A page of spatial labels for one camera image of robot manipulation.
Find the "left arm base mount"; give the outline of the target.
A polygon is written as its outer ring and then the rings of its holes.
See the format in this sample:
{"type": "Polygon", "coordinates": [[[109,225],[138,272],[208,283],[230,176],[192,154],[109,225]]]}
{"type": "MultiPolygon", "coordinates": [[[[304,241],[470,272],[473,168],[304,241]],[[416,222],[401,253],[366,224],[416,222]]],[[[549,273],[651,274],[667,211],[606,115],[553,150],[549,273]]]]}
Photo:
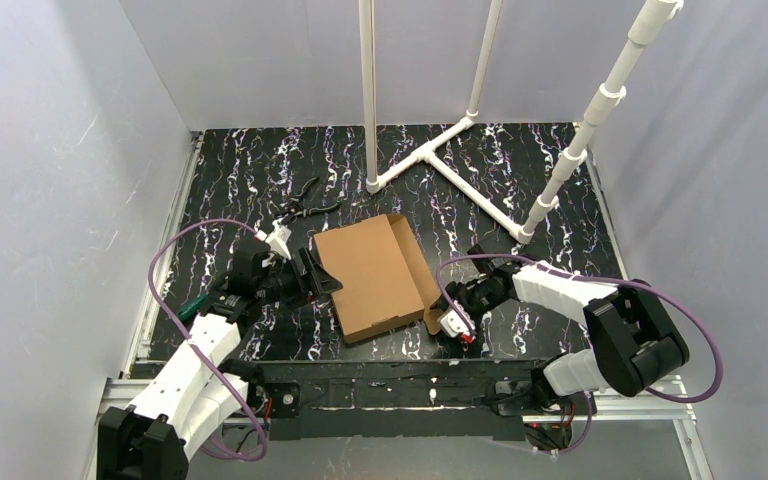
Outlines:
{"type": "Polygon", "coordinates": [[[247,403],[261,421],[265,433],[270,432],[273,420],[298,416],[301,400],[298,383],[269,376],[262,365],[243,360],[226,360],[219,370],[248,383],[247,403]]]}

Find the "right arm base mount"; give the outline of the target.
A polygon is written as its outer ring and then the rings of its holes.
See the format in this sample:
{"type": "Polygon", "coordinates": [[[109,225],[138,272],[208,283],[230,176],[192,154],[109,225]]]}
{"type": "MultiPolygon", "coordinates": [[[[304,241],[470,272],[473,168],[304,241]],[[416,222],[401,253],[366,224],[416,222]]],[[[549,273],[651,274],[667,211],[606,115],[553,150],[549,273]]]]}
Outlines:
{"type": "Polygon", "coordinates": [[[557,421],[524,424],[530,449],[550,456],[571,453],[580,447],[596,413],[591,393],[556,394],[544,376],[537,373],[528,380],[498,382],[492,393],[479,397],[474,404],[501,417],[558,416],[557,421]]]}

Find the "brown cardboard box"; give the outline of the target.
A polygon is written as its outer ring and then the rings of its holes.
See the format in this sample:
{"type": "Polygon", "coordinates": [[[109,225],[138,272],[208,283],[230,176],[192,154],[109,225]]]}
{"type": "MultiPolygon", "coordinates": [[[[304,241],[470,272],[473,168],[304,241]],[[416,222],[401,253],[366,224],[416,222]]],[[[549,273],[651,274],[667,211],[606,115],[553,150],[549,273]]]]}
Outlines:
{"type": "Polygon", "coordinates": [[[441,292],[412,225],[390,213],[313,236],[328,274],[342,283],[332,294],[343,337],[354,344],[422,321],[430,335],[442,331],[433,307],[441,292]]]}

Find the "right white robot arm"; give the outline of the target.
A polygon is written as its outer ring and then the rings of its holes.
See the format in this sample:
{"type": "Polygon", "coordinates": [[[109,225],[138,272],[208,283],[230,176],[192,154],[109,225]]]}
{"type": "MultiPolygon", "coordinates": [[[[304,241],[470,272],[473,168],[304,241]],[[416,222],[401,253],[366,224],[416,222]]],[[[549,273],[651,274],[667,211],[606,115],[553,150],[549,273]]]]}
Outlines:
{"type": "Polygon", "coordinates": [[[477,278],[452,281],[435,302],[450,338],[472,342],[481,318],[507,301],[541,306],[584,327],[586,350],[562,354],[531,373],[540,402],[612,389],[633,397],[690,359],[690,351],[659,298],[646,284],[591,282],[511,254],[472,254],[477,278]]]}

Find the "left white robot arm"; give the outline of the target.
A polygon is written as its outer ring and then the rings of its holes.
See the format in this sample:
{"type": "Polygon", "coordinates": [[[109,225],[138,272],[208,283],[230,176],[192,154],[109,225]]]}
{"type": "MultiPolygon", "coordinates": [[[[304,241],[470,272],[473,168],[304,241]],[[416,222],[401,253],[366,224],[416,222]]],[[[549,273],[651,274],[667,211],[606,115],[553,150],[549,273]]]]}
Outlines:
{"type": "Polygon", "coordinates": [[[254,239],[228,270],[183,308],[187,338],[157,376],[98,424],[98,479],[184,479],[192,457],[224,421],[244,411],[265,431],[272,399],[261,367],[230,359],[263,306],[291,310],[341,290],[307,248],[291,254],[254,239]]]}

